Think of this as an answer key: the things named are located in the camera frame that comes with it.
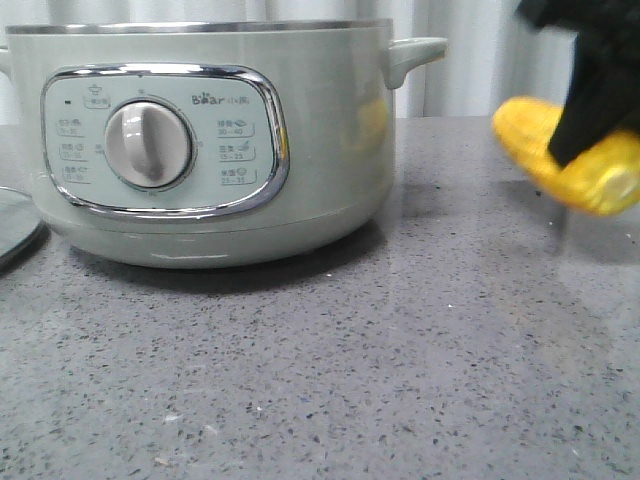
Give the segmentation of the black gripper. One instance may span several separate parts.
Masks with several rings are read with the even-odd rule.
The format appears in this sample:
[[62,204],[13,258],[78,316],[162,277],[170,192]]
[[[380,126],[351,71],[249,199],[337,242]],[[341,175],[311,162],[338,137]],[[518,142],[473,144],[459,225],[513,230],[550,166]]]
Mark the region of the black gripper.
[[639,131],[639,2],[520,1],[533,28],[575,31],[571,82],[548,144],[564,167],[612,132]]

